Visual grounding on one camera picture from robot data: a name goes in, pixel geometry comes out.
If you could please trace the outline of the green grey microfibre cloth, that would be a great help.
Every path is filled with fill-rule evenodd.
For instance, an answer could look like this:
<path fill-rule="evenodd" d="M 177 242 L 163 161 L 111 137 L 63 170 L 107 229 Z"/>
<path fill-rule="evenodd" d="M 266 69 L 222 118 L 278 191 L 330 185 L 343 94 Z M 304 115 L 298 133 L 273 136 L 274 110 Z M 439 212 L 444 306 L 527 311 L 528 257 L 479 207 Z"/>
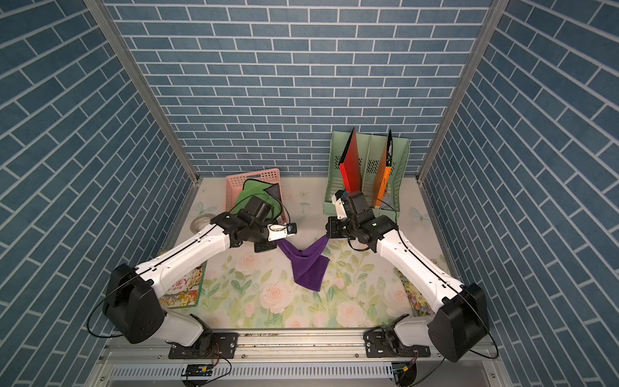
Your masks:
<path fill-rule="evenodd" d="M 283 208 L 278 183 L 267 183 L 256 179 L 246 180 L 231 213 L 237 214 L 240 210 L 248 210 L 252 198 L 258 198 L 271 206 L 268 219 L 276 219 L 281 216 Z"/>

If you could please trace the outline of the purple square dishcloth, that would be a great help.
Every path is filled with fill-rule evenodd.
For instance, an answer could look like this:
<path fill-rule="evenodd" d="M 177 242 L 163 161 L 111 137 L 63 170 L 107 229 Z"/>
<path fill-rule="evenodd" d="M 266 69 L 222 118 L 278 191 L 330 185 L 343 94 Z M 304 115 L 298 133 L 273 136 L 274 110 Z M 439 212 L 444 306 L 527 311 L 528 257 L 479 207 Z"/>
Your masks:
<path fill-rule="evenodd" d="M 330 259 L 324 255 L 328 244 L 324 235 L 305 250 L 299 250 L 287 240 L 278 240 L 277 246 L 290 260 L 296 284 L 314 292 L 322 288 Z"/>

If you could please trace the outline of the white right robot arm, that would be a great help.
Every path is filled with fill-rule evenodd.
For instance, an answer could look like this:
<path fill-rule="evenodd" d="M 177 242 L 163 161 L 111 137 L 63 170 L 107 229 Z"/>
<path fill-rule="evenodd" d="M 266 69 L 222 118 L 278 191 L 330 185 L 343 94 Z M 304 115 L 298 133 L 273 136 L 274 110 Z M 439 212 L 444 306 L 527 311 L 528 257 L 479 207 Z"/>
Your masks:
<path fill-rule="evenodd" d="M 440 269 L 404 237 L 386 215 L 376 216 L 361 192 L 331 196 L 336 215 L 326 225 L 330 239 L 358 240 L 385 258 L 421 293 L 434 318 L 427 323 L 432 345 L 456 363 L 489 334 L 485 292 Z"/>

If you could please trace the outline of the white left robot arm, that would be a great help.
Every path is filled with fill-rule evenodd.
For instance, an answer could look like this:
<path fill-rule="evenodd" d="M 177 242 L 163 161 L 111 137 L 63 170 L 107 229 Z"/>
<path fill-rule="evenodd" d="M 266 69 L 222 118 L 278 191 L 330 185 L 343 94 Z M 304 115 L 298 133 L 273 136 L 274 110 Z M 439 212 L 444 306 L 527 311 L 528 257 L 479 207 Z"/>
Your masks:
<path fill-rule="evenodd" d="M 206 332 L 198 318 L 168 312 L 160 298 L 186 274 L 211 257 L 244 242 L 273 249 L 270 226 L 279 215 L 256 196 L 245 199 L 237 213 L 223 212 L 202 231 L 150 261 L 131 267 L 121 264 L 108 282 L 102 312 L 129 343 L 151 337 L 190 347 Z"/>

